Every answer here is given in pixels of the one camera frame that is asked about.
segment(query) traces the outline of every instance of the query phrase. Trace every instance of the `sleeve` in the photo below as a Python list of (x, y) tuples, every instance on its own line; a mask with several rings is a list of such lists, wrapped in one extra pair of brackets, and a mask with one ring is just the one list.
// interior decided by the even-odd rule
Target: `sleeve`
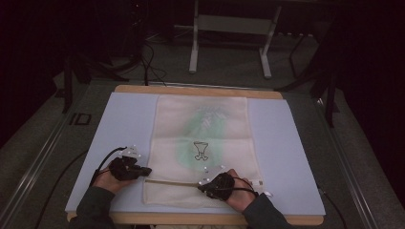
[(249, 227), (254, 229), (293, 229), (265, 194), (260, 194), (242, 212)]
[(110, 218), (114, 194), (99, 187), (90, 187), (77, 206), (77, 216), (71, 219), (69, 229), (116, 228)]

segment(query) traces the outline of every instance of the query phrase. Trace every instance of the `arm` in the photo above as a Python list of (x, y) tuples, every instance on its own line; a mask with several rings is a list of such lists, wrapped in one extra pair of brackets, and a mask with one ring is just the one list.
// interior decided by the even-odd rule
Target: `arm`
[[(233, 177), (239, 177), (235, 170), (231, 169), (228, 173)], [(247, 188), (248, 185), (235, 179), (235, 188)], [(261, 228), (278, 228), (292, 229), (293, 227), (286, 221), (281, 214), (271, 203), (265, 194), (259, 195), (257, 198), (250, 192), (234, 190), (226, 203), (242, 213), (248, 225), (255, 229)]]
[(107, 169), (102, 170), (77, 206), (77, 217), (71, 219), (69, 228), (116, 228), (109, 216), (111, 201), (132, 182), (119, 181)]

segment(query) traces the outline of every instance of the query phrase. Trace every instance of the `dark background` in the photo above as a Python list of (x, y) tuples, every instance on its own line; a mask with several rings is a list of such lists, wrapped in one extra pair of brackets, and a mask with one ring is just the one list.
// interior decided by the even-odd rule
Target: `dark background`
[[(128, 11), (138, 3), (135, 14)], [(173, 35), (173, 25), (192, 25), (192, 1), (5, 1), (0, 5), (0, 146), (55, 93), (53, 77), (72, 52), (108, 63), (109, 56), (141, 52), (146, 24)], [(405, 205), (405, 12), (403, 4), (352, 2), (339, 8), (339, 33), (314, 63), (338, 65), (338, 88), (370, 141), (388, 180)], [(238, 8), (229, 8), (233, 14)], [(255, 14), (254, 7), (244, 14)], [(279, 31), (299, 32), (299, 11), (283, 8)]]

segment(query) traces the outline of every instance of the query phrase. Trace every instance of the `gray floor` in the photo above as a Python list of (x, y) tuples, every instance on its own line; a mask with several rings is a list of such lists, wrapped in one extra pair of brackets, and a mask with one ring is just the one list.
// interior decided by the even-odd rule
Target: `gray floor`
[[(297, 39), (289, 36), (277, 36), (273, 39), (268, 55), (273, 77), (264, 79), (257, 44), (240, 46), (229, 41), (213, 42), (215, 39), (212, 36), (209, 38), (202, 39), (198, 71), (195, 74), (188, 72), (191, 52), (189, 34), (179, 36), (173, 43), (161, 42), (158, 37), (150, 39), (150, 45), (154, 49), (151, 63), (155, 68), (154, 72), (167, 85), (198, 84), (271, 90), (294, 80), (288, 64), (288, 54)], [(304, 40), (294, 55), (299, 71), (307, 65), (316, 46), (316, 42), (310, 37)], [(147, 47), (144, 49), (144, 56), (146, 59), (152, 56)], [(143, 73), (143, 68), (137, 66), (121, 74), (131, 78), (131, 84), (138, 84)], [(59, 87), (62, 87), (61, 76), (55, 78)], [(152, 72), (149, 77), (157, 78)], [(90, 85), (75, 83), (75, 104), (68, 114), (61, 114), (61, 98), (50, 98), (1, 149), (2, 210), (6, 209), (20, 179), (24, 178), (37, 155), (44, 151), (49, 153), (48, 159), (43, 161), (42, 172), (36, 183), (30, 184), (31, 191), (26, 198), (21, 199), (21, 205), (14, 209), (15, 215), (10, 218), (8, 228), (34, 228), (42, 206), (64, 167), (91, 145), (109, 94), (117, 84), (96, 73)], [(315, 180), (342, 212), (348, 228), (404, 228), (404, 210), (383, 175), (343, 93), (336, 93), (336, 107), (339, 112), (333, 115), (335, 128), (329, 129), (322, 118), (322, 106), (309, 97), (309, 87), (310, 83), (283, 96), (293, 112)], [(91, 114), (92, 120), (86, 126), (70, 125), (73, 113)], [(58, 138), (52, 138), (56, 136), (55, 133), (60, 133)], [(83, 160), (84, 156), (69, 168), (58, 183), (39, 228), (67, 227), (64, 208)], [(324, 223), (304, 228), (343, 228), (333, 206), (325, 196), (322, 196), (322, 200), (327, 211)]]

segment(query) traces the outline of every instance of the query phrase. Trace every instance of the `cable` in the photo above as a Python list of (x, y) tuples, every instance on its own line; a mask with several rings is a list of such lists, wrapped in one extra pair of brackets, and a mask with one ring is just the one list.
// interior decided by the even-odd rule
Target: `cable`
[(316, 186), (318, 187), (318, 190), (325, 196), (325, 198), (328, 199), (328, 201), (331, 203), (331, 205), (333, 206), (333, 208), (336, 210), (337, 214), (339, 215), (340, 219), (342, 220), (343, 223), (343, 228), (348, 229), (348, 225), (346, 224), (345, 219), (343, 218), (342, 213), (340, 212), (339, 208), (337, 208), (337, 205), (331, 200), (330, 196), (327, 194), (327, 192), (325, 192), (324, 190), (322, 190), (322, 188), (319, 186), (319, 184), (316, 184)]
[(42, 206), (42, 210), (41, 213), (39, 214), (38, 220), (36, 221), (35, 224), (35, 229), (39, 227), (39, 224), (41, 223), (42, 217), (44, 216), (45, 210), (47, 209), (48, 203), (51, 200), (51, 197), (53, 195), (54, 190), (56, 189), (57, 184), (59, 183), (60, 179), (62, 179), (62, 177), (65, 175), (66, 171), (68, 171), (68, 169), (72, 166), (73, 163), (75, 163), (79, 158), (81, 158), (82, 156), (84, 156), (85, 154), (87, 154), (87, 152), (89, 152), (89, 150), (84, 151), (83, 153), (81, 153), (80, 155), (78, 155), (77, 157), (75, 157), (66, 167), (65, 169), (62, 171), (62, 173), (59, 175), (59, 177), (56, 180), (56, 183), (53, 185), (53, 188), (50, 192), (50, 194), (48, 195), (44, 206)]

